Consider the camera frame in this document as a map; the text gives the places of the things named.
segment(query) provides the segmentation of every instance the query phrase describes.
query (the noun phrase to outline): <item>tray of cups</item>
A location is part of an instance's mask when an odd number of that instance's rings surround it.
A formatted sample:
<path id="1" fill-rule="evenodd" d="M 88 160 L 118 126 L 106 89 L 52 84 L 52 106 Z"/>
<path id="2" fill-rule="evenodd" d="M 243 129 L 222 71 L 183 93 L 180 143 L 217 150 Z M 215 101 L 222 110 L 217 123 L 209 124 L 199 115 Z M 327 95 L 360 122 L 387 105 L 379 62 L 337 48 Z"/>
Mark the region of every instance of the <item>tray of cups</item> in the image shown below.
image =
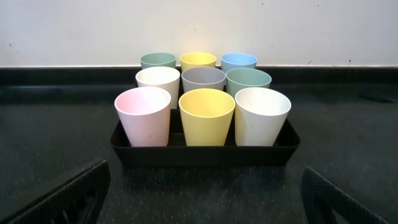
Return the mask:
<path id="1" fill-rule="evenodd" d="M 269 89 L 272 78 L 252 68 L 254 56 L 227 54 L 219 70 L 210 54 L 186 54 L 180 75 L 175 57 L 155 55 L 141 58 L 138 88 L 114 103 L 120 122 L 111 144 L 125 167 L 280 166 L 298 148 L 290 100 Z"/>

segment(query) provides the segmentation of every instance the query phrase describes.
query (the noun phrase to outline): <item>yellow cup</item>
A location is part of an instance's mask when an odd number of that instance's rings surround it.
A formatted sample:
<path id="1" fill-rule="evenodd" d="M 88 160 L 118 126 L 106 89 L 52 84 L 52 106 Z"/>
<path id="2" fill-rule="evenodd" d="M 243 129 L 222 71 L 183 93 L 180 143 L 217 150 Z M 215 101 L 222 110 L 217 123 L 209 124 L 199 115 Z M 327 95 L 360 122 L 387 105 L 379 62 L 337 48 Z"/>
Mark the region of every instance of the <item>yellow cup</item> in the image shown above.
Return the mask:
<path id="1" fill-rule="evenodd" d="M 182 95 L 178 104 L 188 146 L 225 144 L 235 109 L 231 95 L 215 89 L 196 89 Z"/>
<path id="2" fill-rule="evenodd" d="M 216 56 L 208 53 L 187 53 L 180 57 L 181 70 L 185 71 L 196 67 L 216 67 Z"/>

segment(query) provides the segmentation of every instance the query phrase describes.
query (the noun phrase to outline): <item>pink cup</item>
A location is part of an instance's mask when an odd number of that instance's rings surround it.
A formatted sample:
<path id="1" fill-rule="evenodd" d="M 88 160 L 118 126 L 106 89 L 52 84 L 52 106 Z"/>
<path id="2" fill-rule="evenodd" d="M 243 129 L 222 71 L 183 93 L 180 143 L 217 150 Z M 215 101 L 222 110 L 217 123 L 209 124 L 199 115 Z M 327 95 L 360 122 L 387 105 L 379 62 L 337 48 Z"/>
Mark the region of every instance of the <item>pink cup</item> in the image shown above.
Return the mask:
<path id="1" fill-rule="evenodd" d="M 166 146 L 169 142 L 170 93 L 146 86 L 121 93 L 114 101 L 131 146 Z"/>

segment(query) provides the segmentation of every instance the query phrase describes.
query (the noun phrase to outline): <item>pastel cup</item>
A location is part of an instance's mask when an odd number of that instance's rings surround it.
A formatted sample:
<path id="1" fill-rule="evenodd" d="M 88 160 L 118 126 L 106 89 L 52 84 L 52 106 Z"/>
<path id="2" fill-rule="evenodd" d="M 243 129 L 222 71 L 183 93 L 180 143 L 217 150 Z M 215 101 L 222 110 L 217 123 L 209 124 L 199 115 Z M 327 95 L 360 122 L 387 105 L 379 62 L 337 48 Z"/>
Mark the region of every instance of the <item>pastel cup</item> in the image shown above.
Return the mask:
<path id="1" fill-rule="evenodd" d="M 152 86 L 125 91 L 116 98 L 114 106 L 131 146 L 167 145 L 170 102 L 170 93 Z"/>
<path id="2" fill-rule="evenodd" d="M 188 146 L 223 146 L 235 108 L 227 93 L 201 88 L 179 100 L 182 126 Z"/>
<path id="3" fill-rule="evenodd" d="M 154 86 L 168 91 L 172 97 L 171 108 L 177 109 L 180 72 L 175 68 L 151 67 L 136 75 L 138 87 Z"/>
<path id="4" fill-rule="evenodd" d="M 196 67 L 216 67 L 216 56 L 203 52 L 184 54 L 180 57 L 181 71 Z"/>
<path id="5" fill-rule="evenodd" d="M 181 74 L 184 93 L 199 88 L 211 88 L 223 91 L 226 75 L 223 71 L 211 67 L 197 67 Z"/>
<path id="6" fill-rule="evenodd" d="M 141 57 L 141 68 L 170 67 L 175 68 L 175 56 L 169 53 L 153 53 Z"/>
<path id="7" fill-rule="evenodd" d="M 292 107 L 283 94 L 268 88 L 245 88 L 235 97 L 237 146 L 273 146 Z"/>
<path id="8" fill-rule="evenodd" d="M 221 57 L 221 69 L 225 73 L 234 68 L 256 68 L 257 58 L 244 53 L 229 53 Z"/>
<path id="9" fill-rule="evenodd" d="M 235 68 L 226 73 L 226 91 L 235 97 L 244 88 L 269 88 L 271 81 L 271 76 L 266 72 L 253 68 Z"/>

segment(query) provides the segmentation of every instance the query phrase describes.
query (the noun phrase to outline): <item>cup rim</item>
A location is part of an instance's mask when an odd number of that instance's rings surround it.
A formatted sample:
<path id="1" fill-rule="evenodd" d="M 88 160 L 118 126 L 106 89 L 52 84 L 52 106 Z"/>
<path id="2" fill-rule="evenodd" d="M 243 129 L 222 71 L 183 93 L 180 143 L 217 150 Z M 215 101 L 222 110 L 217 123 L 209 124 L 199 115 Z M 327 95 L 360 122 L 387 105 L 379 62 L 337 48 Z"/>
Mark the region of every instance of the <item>cup rim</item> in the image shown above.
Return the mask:
<path id="1" fill-rule="evenodd" d="M 174 72 L 176 72 L 176 77 L 175 77 L 173 80 L 171 80 L 171 81 L 164 82 L 164 83 L 156 83 L 156 84 L 143 82 L 143 81 L 139 78 L 139 75 L 140 75 L 141 73 L 148 72 L 149 70 L 160 70 L 160 69 L 166 69 L 166 70 L 170 70 L 170 71 L 173 70 Z M 137 80 L 137 82 L 140 82 L 140 83 L 145 84 L 145 85 L 154 85 L 154 86 L 157 86 L 157 85 L 164 85 L 164 84 L 172 83 L 172 82 L 174 82 L 175 80 L 178 80 L 178 79 L 180 78 L 180 76 L 181 76 L 180 72 L 179 72 L 177 69 L 175 69 L 175 68 L 170 68 L 170 67 L 165 67 L 165 66 L 159 66 L 159 67 L 145 68 L 145 69 L 142 69 L 141 71 L 137 72 L 137 74 L 136 74 L 136 80 Z"/>
<path id="2" fill-rule="evenodd" d="M 260 85 L 246 85 L 246 84 L 243 84 L 243 83 L 238 83 L 238 82 L 236 82 L 236 81 L 234 81 L 234 80 L 232 80 L 232 79 L 230 79 L 228 77 L 228 73 L 231 72 L 231 71 L 234 71 L 234 70 L 256 70 L 256 71 L 260 71 L 260 72 L 266 74 L 269 77 L 269 82 L 263 83 L 263 84 L 260 84 Z M 263 71 L 258 70 L 258 69 L 255 69 L 255 68 L 234 68 L 234 69 L 231 69 L 228 72 L 226 72 L 226 79 L 228 79 L 229 81 L 231 81 L 233 83 L 236 83 L 238 85 L 248 86 L 248 87 L 260 87 L 260 86 L 268 85 L 268 84 L 270 84 L 272 82 L 272 77 L 268 73 L 263 72 Z"/>
<path id="3" fill-rule="evenodd" d="M 187 93 L 191 93 L 191 92 L 193 92 L 193 91 L 203 91 L 203 90 L 220 91 L 220 92 L 222 92 L 223 94 L 228 95 L 228 97 L 231 98 L 232 101 L 234 102 L 234 105 L 233 105 L 232 109 L 230 109 L 228 112 L 226 112 L 226 113 L 224 113 L 224 114 L 221 114 L 221 115 L 218 115 L 218 116 L 200 116 L 200 115 L 196 115 L 196 114 L 193 114 L 193 113 L 189 113 L 189 112 L 186 111 L 184 108 L 182 108 L 182 106 L 181 106 L 181 99 L 184 97 L 184 95 L 186 95 Z M 225 115 L 229 114 L 230 112 L 234 111 L 234 110 L 235 110 L 236 103 L 235 103 L 235 99 L 234 99 L 231 95 L 229 95 L 228 93 L 226 93 L 226 92 L 224 92 L 224 91 L 216 90 L 216 89 L 211 89 L 211 88 L 201 88 L 201 89 L 191 90 L 191 91 L 188 91 L 188 92 L 184 93 L 184 94 L 180 97 L 180 99 L 178 99 L 178 106 L 180 107 L 180 110 L 186 112 L 187 114 L 189 114 L 189 115 L 191 115 L 191 116 L 197 117 L 197 118 L 219 118 L 219 117 L 225 116 Z"/>
<path id="4" fill-rule="evenodd" d="M 224 56 L 229 55 L 229 54 L 240 54 L 240 55 L 250 56 L 250 57 L 253 57 L 254 59 L 256 59 L 256 61 L 253 62 L 253 63 L 232 63 L 232 62 L 229 62 L 229 61 L 227 61 L 227 60 L 224 59 Z M 252 65 L 252 64 L 254 64 L 254 63 L 257 63 L 258 59 L 257 59 L 256 56 L 251 55 L 251 54 L 241 53 L 241 52 L 231 52 L 231 53 L 227 53 L 227 54 L 224 54 L 223 56 L 221 56 L 221 61 L 222 61 L 222 62 L 229 63 L 229 64 L 231 64 L 231 65 Z"/>
<path id="5" fill-rule="evenodd" d="M 214 82 L 214 83 L 195 83 L 195 82 L 191 82 L 190 80 L 187 80 L 183 75 L 184 75 L 184 73 L 186 72 L 186 71 L 189 71 L 189 70 L 191 70 L 191 69 L 216 69 L 216 70 L 218 70 L 218 71 L 221 71 L 223 74 L 224 74 L 224 78 L 222 79 L 222 80 L 220 80 L 220 81 L 218 81 L 218 82 Z M 181 78 L 184 80 L 184 81 L 186 81 L 186 82 L 189 82 L 189 83 L 192 83 L 192 84 L 196 84 L 196 85 L 213 85 L 213 84 L 217 84 L 217 83 L 221 83 L 221 82 L 224 82 L 225 81 L 225 79 L 226 79 L 226 74 L 225 74 L 225 72 L 224 71 L 222 71 L 222 70 L 220 70 L 220 69 L 218 69 L 218 68 L 213 68 L 213 67 L 195 67 L 195 68 L 190 68 L 190 69 L 187 69 L 187 70 L 185 70 L 185 71 L 183 71 L 182 73 L 181 73 Z"/>
<path id="6" fill-rule="evenodd" d="M 255 88 L 255 89 L 265 90 L 265 91 L 276 92 L 277 94 L 282 95 L 282 97 L 285 98 L 285 99 L 287 100 L 287 102 L 289 102 L 289 108 L 288 108 L 286 111 L 284 111 L 283 113 L 278 113 L 278 114 L 259 114 L 259 113 L 253 112 L 252 110 L 247 109 L 245 106 L 243 106 L 243 105 L 238 101 L 237 95 L 238 95 L 239 93 L 241 93 L 242 91 L 248 91 L 248 90 L 254 89 L 254 88 Z M 239 107 L 243 108 L 244 110 L 246 110 L 246 111 L 248 111 L 248 112 L 250 112 L 250 113 L 253 113 L 253 114 L 256 114 L 256 115 L 260 115 L 260 116 L 280 116 L 280 115 L 282 115 L 282 114 L 286 114 L 287 112 L 290 111 L 290 109 L 292 109 L 292 102 L 290 102 L 290 100 L 287 98 L 287 96 L 285 96 L 284 94 L 279 93 L 278 91 L 271 90 L 271 89 L 269 89 L 269 88 L 261 88 L 261 87 L 243 88 L 242 90 L 239 90 L 239 91 L 235 94 L 235 101 L 236 101 L 236 103 L 238 104 Z"/>
<path id="7" fill-rule="evenodd" d="M 148 63 L 148 62 L 143 62 L 143 61 L 142 61 L 142 58 L 143 58 L 143 57 L 148 56 L 148 55 L 154 55 L 154 54 L 168 54 L 168 55 L 173 56 L 174 59 L 171 60 L 171 61 L 169 61 L 169 62 L 164 62 L 164 63 Z M 145 54 L 145 55 L 143 55 L 143 56 L 139 59 L 139 61 L 140 61 L 141 63 L 147 64 L 147 65 L 163 65 L 163 64 L 165 64 L 165 63 L 174 62 L 174 61 L 176 61 L 176 59 L 177 59 L 177 58 L 176 58 L 176 56 L 175 56 L 174 54 L 170 54 L 170 53 L 167 53 L 167 52 L 155 52 L 155 53 L 150 53 L 150 54 Z"/>
<path id="8" fill-rule="evenodd" d="M 129 91 L 140 91 L 139 89 L 141 89 L 141 88 L 155 88 L 155 89 L 158 89 L 158 90 L 163 90 L 163 91 L 165 91 L 165 92 L 167 93 L 167 96 L 168 96 L 168 97 L 167 97 L 168 103 L 165 104 L 165 106 L 160 107 L 159 110 L 156 110 L 156 111 L 153 111 L 153 112 L 150 112 L 150 113 L 143 113 L 143 114 L 127 113 L 127 112 L 125 112 L 125 111 L 123 111 L 123 110 L 121 110 L 121 109 L 118 108 L 116 102 L 118 101 L 119 97 L 121 97 L 122 95 L 126 94 L 126 93 L 129 92 Z M 162 88 L 156 87 L 156 86 L 144 86 L 144 87 L 132 88 L 132 89 L 130 89 L 130 90 L 126 90 L 126 91 L 120 93 L 119 96 L 116 97 L 116 99 L 115 99 L 115 101 L 114 101 L 114 107 L 116 108 L 116 110 L 117 110 L 118 112 L 121 112 L 121 113 L 126 114 L 126 115 L 144 116 L 144 115 L 154 114 L 154 113 L 157 113 L 157 112 L 159 112 L 159 111 L 162 111 L 164 108 L 166 108 L 168 105 L 171 104 L 171 101 L 172 101 L 172 96 L 170 95 L 170 93 L 169 93 L 168 91 L 166 91 L 166 90 L 164 90 L 164 89 L 162 89 Z"/>
<path id="9" fill-rule="evenodd" d="M 191 62 L 187 62 L 185 60 L 182 60 L 182 57 L 184 57 L 186 55 L 191 55 L 191 54 L 206 54 L 206 55 L 210 55 L 210 56 L 213 57 L 214 60 L 212 60 L 211 62 L 208 62 L 208 63 L 191 63 Z M 209 63 L 216 62 L 217 61 L 217 57 L 215 55 L 213 55 L 213 54 L 209 54 L 209 53 L 206 53 L 206 52 L 191 52 L 191 53 L 186 53 L 186 54 L 181 55 L 180 61 L 183 62 L 183 63 L 190 64 L 190 65 L 206 65 L 206 64 L 209 64 Z"/>

